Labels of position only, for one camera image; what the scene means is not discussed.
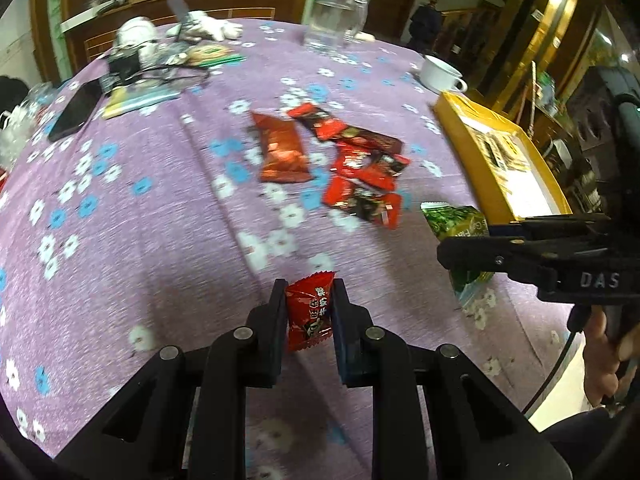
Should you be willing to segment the right hand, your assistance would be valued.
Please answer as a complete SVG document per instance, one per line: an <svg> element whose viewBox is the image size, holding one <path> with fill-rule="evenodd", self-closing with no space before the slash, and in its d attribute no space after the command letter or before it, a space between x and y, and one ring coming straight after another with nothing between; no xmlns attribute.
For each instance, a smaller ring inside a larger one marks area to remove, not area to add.
<svg viewBox="0 0 640 480"><path fill-rule="evenodd" d="M639 326L626 333L619 344L613 344L605 333L607 325L603 309L593 306L584 330L586 343L582 357L585 396L594 408L620 390L622 380L616 375L620 364L639 357Z"/></svg>

